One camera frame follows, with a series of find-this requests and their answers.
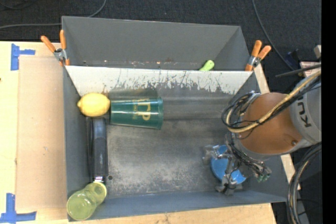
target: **blue tape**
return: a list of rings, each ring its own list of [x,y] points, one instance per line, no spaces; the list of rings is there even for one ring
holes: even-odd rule
[[[27,214],[17,214],[15,211],[15,195],[7,193],[6,195],[6,212],[1,213],[0,223],[16,224],[17,221],[35,220],[36,212]]]
[[[19,56],[20,55],[35,55],[35,50],[20,50],[20,47],[12,43],[12,55],[11,55],[11,63],[10,69],[18,70],[19,69]]]

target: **bin floor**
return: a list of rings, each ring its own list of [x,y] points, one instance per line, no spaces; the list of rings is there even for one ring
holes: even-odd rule
[[[109,195],[214,190],[203,148],[223,144],[225,132],[221,119],[167,120],[161,130],[108,125]]]

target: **green cup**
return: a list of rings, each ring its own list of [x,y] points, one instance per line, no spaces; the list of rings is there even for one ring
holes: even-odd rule
[[[159,98],[111,100],[110,124],[160,130],[163,101]]]

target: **dark carpet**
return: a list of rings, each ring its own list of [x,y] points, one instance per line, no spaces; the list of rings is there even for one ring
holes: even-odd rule
[[[321,0],[106,0],[102,7],[103,2],[0,0],[0,40],[40,41],[40,36],[46,35],[58,42],[61,26],[57,24],[63,15],[94,14],[96,18],[238,25],[249,52],[257,39],[272,46],[272,51],[261,63],[270,90],[282,93],[288,93],[302,78],[298,75],[276,78],[276,75],[298,69],[297,59],[316,61],[314,47],[321,44]],[[296,59],[294,67],[289,65],[290,59]],[[293,154],[293,162],[298,163],[304,152]],[[307,210],[307,216],[310,224],[320,224],[322,169],[320,164],[311,165],[310,169],[312,176],[305,179],[302,196],[318,202],[313,206],[315,210]],[[285,203],[273,204],[273,208],[277,223],[288,223]]]

